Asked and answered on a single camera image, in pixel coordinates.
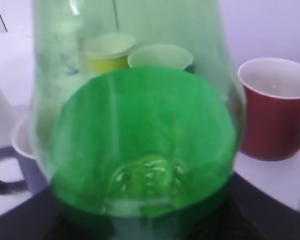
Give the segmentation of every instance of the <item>mug handle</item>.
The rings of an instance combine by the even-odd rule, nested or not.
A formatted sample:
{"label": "mug handle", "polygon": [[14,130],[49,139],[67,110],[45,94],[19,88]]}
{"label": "mug handle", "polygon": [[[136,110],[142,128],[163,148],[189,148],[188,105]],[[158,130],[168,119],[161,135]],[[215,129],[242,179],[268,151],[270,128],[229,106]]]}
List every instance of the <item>mug handle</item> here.
{"label": "mug handle", "polygon": [[[5,158],[18,159],[18,154],[12,146],[0,148],[0,161]],[[11,195],[13,193],[26,192],[27,190],[28,186],[25,180],[14,182],[4,182],[0,180],[0,195]]]}

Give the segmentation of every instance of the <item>red mug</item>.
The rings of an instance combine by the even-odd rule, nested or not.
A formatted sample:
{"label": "red mug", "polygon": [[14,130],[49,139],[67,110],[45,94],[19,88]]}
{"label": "red mug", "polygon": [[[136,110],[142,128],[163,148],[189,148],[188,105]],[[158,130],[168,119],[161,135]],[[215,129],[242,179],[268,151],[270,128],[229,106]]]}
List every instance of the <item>red mug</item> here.
{"label": "red mug", "polygon": [[279,161],[300,150],[300,63],[260,58],[238,70],[247,100],[242,153]]}

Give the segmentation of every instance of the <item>table surface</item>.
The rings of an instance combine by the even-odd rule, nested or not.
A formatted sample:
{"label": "table surface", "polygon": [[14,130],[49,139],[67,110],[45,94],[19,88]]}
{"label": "table surface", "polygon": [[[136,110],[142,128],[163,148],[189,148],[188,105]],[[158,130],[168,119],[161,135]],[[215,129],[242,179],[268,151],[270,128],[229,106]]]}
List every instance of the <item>table surface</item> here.
{"label": "table surface", "polygon": [[[25,114],[34,85],[32,44],[29,37],[11,32],[0,33],[0,88],[19,115]],[[20,177],[20,170],[13,162],[5,164],[0,167],[5,178]],[[300,211],[300,152],[277,162],[260,161],[238,153],[234,169],[263,192]],[[30,196],[25,193],[0,197],[0,215]]]}

